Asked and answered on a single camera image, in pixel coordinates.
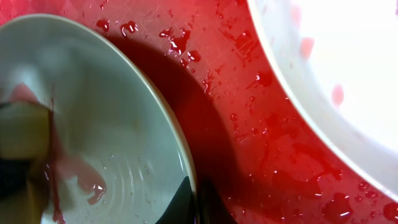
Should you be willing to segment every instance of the white bowl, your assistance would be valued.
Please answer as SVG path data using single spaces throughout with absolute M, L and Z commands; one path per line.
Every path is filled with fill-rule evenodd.
M 274 73 L 304 120 L 398 201 L 396 1 L 248 2 Z
M 155 223 L 195 170 L 174 114 L 114 45 L 68 19 L 19 17 L 0 28 L 0 100 L 26 84 L 55 113 L 64 150 L 102 176 L 89 205 L 76 177 L 59 183 L 67 223 Z M 42 223 L 52 221 L 52 207 Z

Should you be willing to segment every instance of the scratched red surface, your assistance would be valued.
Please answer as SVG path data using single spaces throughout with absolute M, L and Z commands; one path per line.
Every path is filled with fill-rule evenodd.
M 397 220 L 398 205 L 296 112 L 244 0 L 0 0 L 1 24 L 35 12 L 94 29 L 142 68 L 175 111 L 199 179 L 213 180 L 239 223 Z

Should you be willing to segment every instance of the wet red surface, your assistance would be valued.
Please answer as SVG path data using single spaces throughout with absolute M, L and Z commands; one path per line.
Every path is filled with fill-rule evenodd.
M 398 205 L 337 159 L 296 112 L 245 1 L 26 2 L 2 0 L 0 23 L 33 12 L 71 18 L 105 35 L 146 73 L 180 122 L 199 181 L 215 183 L 239 223 L 396 222 Z M 96 25 L 103 18 L 107 32 Z M 129 21 L 137 29 L 125 27 L 125 38 Z M 312 45 L 305 42 L 302 53 L 309 57 Z

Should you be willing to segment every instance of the red surface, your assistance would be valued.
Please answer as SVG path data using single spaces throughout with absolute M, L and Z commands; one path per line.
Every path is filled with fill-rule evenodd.
M 180 121 L 199 179 L 213 180 L 239 223 L 397 220 L 398 205 L 339 161 L 295 111 L 243 0 L 0 2 L 1 23 L 33 12 L 103 34 L 152 79 Z M 103 20 L 109 31 L 97 26 Z

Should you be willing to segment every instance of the blurry yellow object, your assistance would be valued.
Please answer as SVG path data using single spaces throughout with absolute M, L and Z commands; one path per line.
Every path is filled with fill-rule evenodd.
M 0 108 L 0 159 L 31 161 L 26 187 L 0 200 L 1 223 L 40 223 L 49 201 L 44 176 L 49 137 L 47 108 L 23 102 Z

